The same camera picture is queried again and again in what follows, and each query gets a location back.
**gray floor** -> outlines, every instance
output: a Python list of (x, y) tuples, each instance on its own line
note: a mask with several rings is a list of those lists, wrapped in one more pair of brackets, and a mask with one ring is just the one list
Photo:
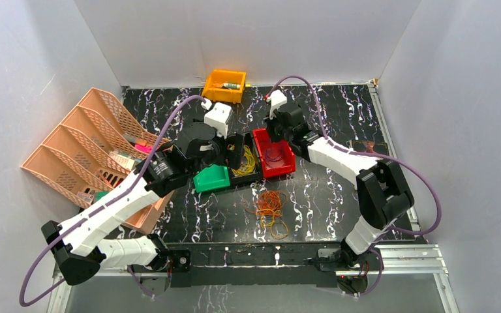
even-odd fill
[(72, 288), (67, 312), (444, 312), (430, 274), (384, 275), (357, 301), (309, 285), (172, 288), (153, 302), (141, 294), (130, 276), (96, 276)]

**black marble table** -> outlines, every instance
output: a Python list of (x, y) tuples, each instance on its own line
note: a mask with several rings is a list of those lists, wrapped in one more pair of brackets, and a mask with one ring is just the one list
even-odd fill
[[(356, 141), (380, 143), (384, 137), (367, 85), (315, 85), (324, 109), (327, 133), (343, 145)], [(241, 104), (233, 105), (231, 130), (251, 132), (262, 128), (268, 108), (262, 101), (270, 87), (247, 87)], [(305, 86), (283, 87), (289, 101), (296, 100), (304, 108), (306, 119), (319, 129), (317, 112)], [(124, 105), (143, 127), (158, 134), (173, 107), (190, 95), (199, 95), (201, 88), (127, 89)], [(204, 111), (195, 101), (175, 118), (166, 133), (177, 133), (194, 118), (202, 119)], [(165, 213), (153, 233), (167, 243), (258, 243), (258, 242), (318, 242), (340, 241), (359, 218), (357, 195), (351, 182), (322, 166), (297, 157), (297, 170), (274, 179), (262, 179), (243, 186), (231, 186), (211, 192), (195, 192), (192, 181), (175, 191)], [(274, 239), (255, 215), (245, 212), (253, 206), (262, 191), (282, 190), (288, 201), (282, 208), (282, 218), (289, 229), (284, 239)], [(410, 229), (403, 216), (397, 225)], [(281, 225), (275, 228), (284, 231)], [(139, 236), (120, 226), (111, 237)], [(411, 239), (399, 233), (388, 233), (385, 240)]]

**plastic bin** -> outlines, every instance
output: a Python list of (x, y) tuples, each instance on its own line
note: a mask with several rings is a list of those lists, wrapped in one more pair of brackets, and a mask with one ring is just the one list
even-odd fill
[(236, 175), (234, 173), (233, 169), (228, 168), (228, 173), (229, 173), (229, 177), (230, 177), (230, 184), (232, 186), (243, 184), (243, 183), (259, 181), (262, 178), (264, 178), (264, 176), (262, 174), (262, 161), (260, 160), (260, 155), (258, 154), (258, 151), (256, 150), (256, 145), (254, 144), (254, 139), (252, 138), (251, 133), (245, 134), (244, 144), (248, 145), (249, 148), (251, 149), (250, 151), (252, 152), (252, 155), (256, 161), (256, 167), (254, 168), (254, 171), (252, 173), (247, 174), (247, 175)]
[(286, 141), (271, 142), (266, 128), (252, 130), (262, 162), (264, 178), (289, 174), (296, 170), (295, 154)]
[(170, 198), (173, 193), (174, 192), (171, 192), (156, 203), (139, 210), (137, 213), (128, 218), (123, 225), (144, 235), (149, 235), (151, 231), (153, 231), (153, 228), (164, 212), (167, 204), (170, 202)]
[(193, 177), (193, 183), (197, 192), (228, 187), (230, 185), (228, 168), (216, 164), (209, 166)]
[[(241, 103), (243, 90), (245, 89), (245, 78), (247, 73), (234, 72), (232, 70), (213, 70), (206, 79), (202, 96), (212, 101)], [(239, 89), (217, 88), (216, 85), (223, 83), (236, 83), (241, 85)]]
[[(112, 187), (109, 185), (117, 185), (129, 174), (108, 156), (110, 151), (118, 150), (141, 160), (147, 157), (147, 153), (133, 148), (125, 139), (127, 136), (149, 143), (157, 139), (114, 95), (91, 88), (28, 157), (22, 168), (79, 207), (87, 209), (91, 204), (77, 197), (78, 192), (96, 195), (97, 192), (110, 191)], [(146, 225), (145, 216), (151, 220), (154, 218), (145, 213), (145, 209), (135, 215), (139, 217), (133, 217), (127, 223), (134, 229)]]

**perforated basket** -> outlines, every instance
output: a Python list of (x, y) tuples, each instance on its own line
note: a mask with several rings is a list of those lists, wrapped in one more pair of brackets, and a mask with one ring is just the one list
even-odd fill
[[(91, 88), (22, 164), (22, 168), (86, 209), (90, 203), (79, 198), (78, 192), (111, 191), (129, 174), (109, 157), (111, 151), (117, 150), (140, 160), (147, 157), (147, 153), (135, 150), (125, 136), (149, 144), (157, 139), (113, 94)], [(130, 218), (126, 225), (141, 230), (146, 216), (151, 220), (158, 218), (145, 209)]]

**yellow-orange plastic bin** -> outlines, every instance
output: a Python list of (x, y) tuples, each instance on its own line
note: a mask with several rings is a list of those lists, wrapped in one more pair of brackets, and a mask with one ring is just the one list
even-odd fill
[[(212, 101), (241, 103), (243, 90), (245, 89), (245, 78), (247, 73), (235, 72), (233, 70), (213, 70), (206, 79), (202, 96)], [(223, 83), (235, 83), (241, 85), (239, 89), (225, 89), (215, 86)]]

